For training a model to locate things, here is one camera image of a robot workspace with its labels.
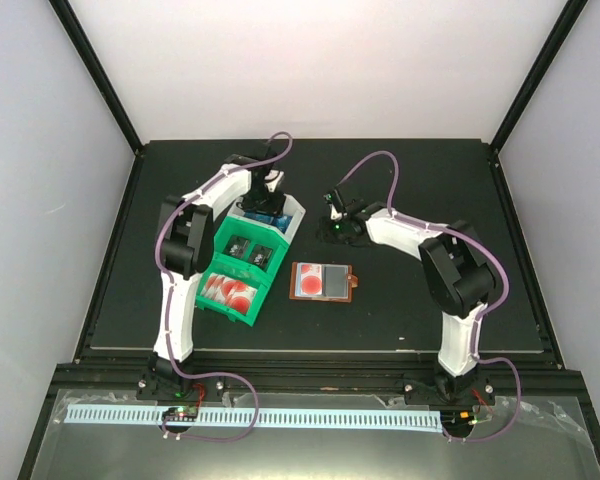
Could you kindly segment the white bin with blue cards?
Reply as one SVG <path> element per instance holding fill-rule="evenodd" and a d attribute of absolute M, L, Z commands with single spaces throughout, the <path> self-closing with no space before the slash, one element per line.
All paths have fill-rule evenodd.
<path fill-rule="evenodd" d="M 229 216 L 238 218 L 249 225 L 271 231 L 288 245 L 293 242 L 305 214 L 306 209 L 289 194 L 285 195 L 285 202 L 280 216 L 246 213 L 238 206 L 238 201 L 235 201 L 228 210 Z"/>

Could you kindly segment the brown leather card holder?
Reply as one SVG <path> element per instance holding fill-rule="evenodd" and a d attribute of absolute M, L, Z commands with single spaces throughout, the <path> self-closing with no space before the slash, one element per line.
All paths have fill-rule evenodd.
<path fill-rule="evenodd" d="M 292 300 L 350 303 L 358 278 L 351 265 L 294 262 L 289 298 Z"/>

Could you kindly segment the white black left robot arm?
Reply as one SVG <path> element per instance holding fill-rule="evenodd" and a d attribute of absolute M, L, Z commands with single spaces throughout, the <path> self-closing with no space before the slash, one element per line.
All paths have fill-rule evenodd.
<path fill-rule="evenodd" d="M 173 399 L 187 397 L 194 388 L 193 372 L 181 364 L 193 352 L 195 297 L 214 252 L 214 221 L 229 207 L 273 218 L 286 201 L 280 190 L 283 172 L 274 167 L 293 145 L 287 132 L 275 133 L 255 158 L 234 154 L 193 191 L 165 200 L 161 207 L 154 261 L 162 282 L 159 333 L 154 354 L 170 363 L 159 386 Z"/>

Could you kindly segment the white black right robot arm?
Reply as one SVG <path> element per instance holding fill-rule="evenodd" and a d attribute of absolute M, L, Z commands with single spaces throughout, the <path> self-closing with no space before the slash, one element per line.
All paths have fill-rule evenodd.
<path fill-rule="evenodd" d="M 442 340 L 434 379 L 437 396 L 456 403 L 471 390 L 468 373 L 477 365 L 479 317 L 497 292 L 495 269 L 479 249 L 473 226 L 463 220 L 429 223 L 389 210 L 382 202 L 348 198 L 343 187 L 324 195 L 329 215 L 325 238 L 336 244 L 385 245 L 421 262 L 429 293 L 442 311 Z"/>

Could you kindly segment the blue VIP card rear stack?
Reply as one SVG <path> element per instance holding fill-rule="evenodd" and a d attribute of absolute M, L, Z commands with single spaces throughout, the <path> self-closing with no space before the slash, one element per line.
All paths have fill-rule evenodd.
<path fill-rule="evenodd" d="M 244 217 L 266 225 L 273 225 L 275 223 L 275 218 L 266 214 L 245 212 Z"/>

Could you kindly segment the blue vip card stack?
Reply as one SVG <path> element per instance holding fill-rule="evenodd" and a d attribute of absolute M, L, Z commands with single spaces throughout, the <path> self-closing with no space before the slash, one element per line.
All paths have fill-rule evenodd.
<path fill-rule="evenodd" d="M 266 214 L 245 212 L 244 217 L 266 225 L 273 225 L 275 223 L 275 218 Z"/>
<path fill-rule="evenodd" d="M 285 233 L 292 221 L 293 217 L 289 215 L 282 215 L 279 217 L 275 217 L 272 222 L 272 226 L 277 228 L 282 233 Z"/>

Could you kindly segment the green bin with black cards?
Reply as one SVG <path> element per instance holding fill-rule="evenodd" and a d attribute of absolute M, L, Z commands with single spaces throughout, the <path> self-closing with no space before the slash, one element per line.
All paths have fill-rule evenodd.
<path fill-rule="evenodd" d="M 242 236 L 250 240 L 250 245 L 242 259 L 223 254 L 223 250 L 232 235 Z M 255 245 L 263 245 L 273 250 L 265 270 L 248 262 Z M 249 225 L 228 215 L 215 234 L 214 255 L 210 269 L 212 272 L 227 273 L 239 279 L 271 285 L 289 250 L 289 246 L 273 232 Z"/>

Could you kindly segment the black VIP card stack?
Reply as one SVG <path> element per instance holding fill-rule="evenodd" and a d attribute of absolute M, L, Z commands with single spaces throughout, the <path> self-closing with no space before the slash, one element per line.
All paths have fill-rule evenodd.
<path fill-rule="evenodd" d="M 242 259 L 249 245 L 249 239 L 238 235 L 232 235 L 223 250 L 223 254 L 236 259 Z"/>

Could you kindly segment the red white card stack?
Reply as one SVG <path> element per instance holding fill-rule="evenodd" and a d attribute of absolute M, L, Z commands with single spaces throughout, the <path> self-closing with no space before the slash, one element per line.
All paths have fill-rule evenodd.
<path fill-rule="evenodd" d="M 240 314 L 246 315 L 253 305 L 257 289 L 227 275 L 212 273 L 201 295 Z"/>

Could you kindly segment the right controller circuit board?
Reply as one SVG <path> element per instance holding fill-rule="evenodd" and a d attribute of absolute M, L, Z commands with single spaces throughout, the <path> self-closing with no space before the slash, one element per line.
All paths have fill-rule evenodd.
<path fill-rule="evenodd" d="M 493 418 L 490 412 L 481 413 L 480 411 L 469 410 L 451 410 L 441 411 L 440 419 L 445 426 L 475 426 L 480 423 L 491 421 Z"/>

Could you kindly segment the controller circuit board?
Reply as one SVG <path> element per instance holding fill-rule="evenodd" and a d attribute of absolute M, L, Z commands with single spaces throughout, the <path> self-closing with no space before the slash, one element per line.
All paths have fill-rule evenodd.
<path fill-rule="evenodd" d="M 197 419 L 199 408 L 196 406 L 173 406 L 167 408 L 161 416 L 163 423 L 193 422 Z"/>
<path fill-rule="evenodd" d="M 480 423 L 491 421 L 493 418 L 490 412 L 481 413 L 480 411 L 469 410 L 451 410 L 441 411 L 440 419 L 445 426 L 475 426 Z"/>

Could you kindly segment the left controller circuit board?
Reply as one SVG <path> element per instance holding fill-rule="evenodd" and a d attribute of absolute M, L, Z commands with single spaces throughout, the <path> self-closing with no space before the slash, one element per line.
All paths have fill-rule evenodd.
<path fill-rule="evenodd" d="M 167 408 L 161 416 L 163 423 L 193 422 L 197 419 L 199 408 L 196 406 L 173 406 Z"/>

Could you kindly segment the clear acrylic front panel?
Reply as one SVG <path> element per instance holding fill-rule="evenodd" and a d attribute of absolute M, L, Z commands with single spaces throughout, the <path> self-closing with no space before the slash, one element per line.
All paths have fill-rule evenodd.
<path fill-rule="evenodd" d="M 497 399 L 491 421 L 466 441 L 386 430 L 193 427 L 180 439 L 159 426 L 67 424 L 73 404 L 148 405 L 133 393 L 62 390 L 23 479 L 600 479 L 596 442 L 573 397 Z M 416 410 L 401 397 L 263 394 L 205 407 Z"/>

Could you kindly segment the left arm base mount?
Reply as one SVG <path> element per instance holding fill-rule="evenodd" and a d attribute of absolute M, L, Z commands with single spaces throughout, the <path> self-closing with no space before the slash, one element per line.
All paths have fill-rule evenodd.
<path fill-rule="evenodd" d="M 224 391 L 225 376 L 186 379 L 176 373 L 158 373 L 148 369 L 137 384 L 137 398 L 158 403 L 213 400 Z"/>

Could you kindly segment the black aluminium frame rail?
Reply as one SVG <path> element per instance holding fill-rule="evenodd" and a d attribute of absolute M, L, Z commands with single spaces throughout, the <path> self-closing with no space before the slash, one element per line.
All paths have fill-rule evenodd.
<path fill-rule="evenodd" d="M 550 355 L 515 354 L 515 369 L 526 396 L 570 396 L 587 401 L 583 375 Z M 244 393 L 249 381 L 259 392 L 402 394 L 404 375 L 434 371 L 433 353 L 275 353 L 198 352 L 184 366 L 188 373 L 225 376 L 224 389 Z M 136 392 L 140 376 L 151 369 L 147 358 L 88 352 L 60 364 L 47 394 L 62 389 Z"/>

